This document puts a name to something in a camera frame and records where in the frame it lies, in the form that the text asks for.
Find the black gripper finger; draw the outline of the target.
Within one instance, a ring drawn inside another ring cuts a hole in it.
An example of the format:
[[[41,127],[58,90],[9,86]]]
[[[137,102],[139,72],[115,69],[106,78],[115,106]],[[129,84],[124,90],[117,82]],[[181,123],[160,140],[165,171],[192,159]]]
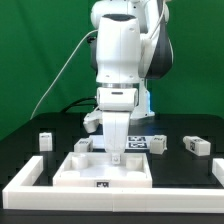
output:
[[[121,155],[119,153],[112,153],[111,162],[113,165],[119,165],[121,163]]]

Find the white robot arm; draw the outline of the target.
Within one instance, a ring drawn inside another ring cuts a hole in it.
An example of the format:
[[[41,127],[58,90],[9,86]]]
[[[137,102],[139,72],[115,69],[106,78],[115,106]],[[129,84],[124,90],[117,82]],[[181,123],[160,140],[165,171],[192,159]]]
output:
[[[104,148],[114,164],[126,147],[129,121],[147,115],[144,81],[159,79],[172,67],[166,24],[170,0],[99,0],[91,10],[98,83],[98,114]]]

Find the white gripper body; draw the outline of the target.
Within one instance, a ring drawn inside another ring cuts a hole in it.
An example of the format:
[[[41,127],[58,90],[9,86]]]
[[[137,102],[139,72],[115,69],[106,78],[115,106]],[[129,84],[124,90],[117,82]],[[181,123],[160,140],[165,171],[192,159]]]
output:
[[[106,152],[122,154],[126,147],[130,113],[103,112],[102,121],[104,148]]]

